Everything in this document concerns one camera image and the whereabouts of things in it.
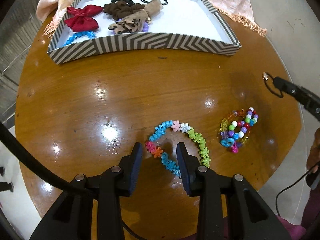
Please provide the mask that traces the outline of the person's right hand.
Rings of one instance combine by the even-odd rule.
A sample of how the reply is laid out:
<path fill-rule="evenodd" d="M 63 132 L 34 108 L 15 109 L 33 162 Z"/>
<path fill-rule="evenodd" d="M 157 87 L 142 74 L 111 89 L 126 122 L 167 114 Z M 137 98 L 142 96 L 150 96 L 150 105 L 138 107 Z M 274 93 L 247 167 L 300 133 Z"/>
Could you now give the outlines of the person's right hand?
<path fill-rule="evenodd" d="M 319 145 L 320 145 L 320 128 L 318 128 L 315 132 L 315 137 L 313 141 L 313 145 L 310 148 L 310 153 L 306 162 L 307 169 L 312 173 L 315 173 L 318 170 L 319 162 Z"/>

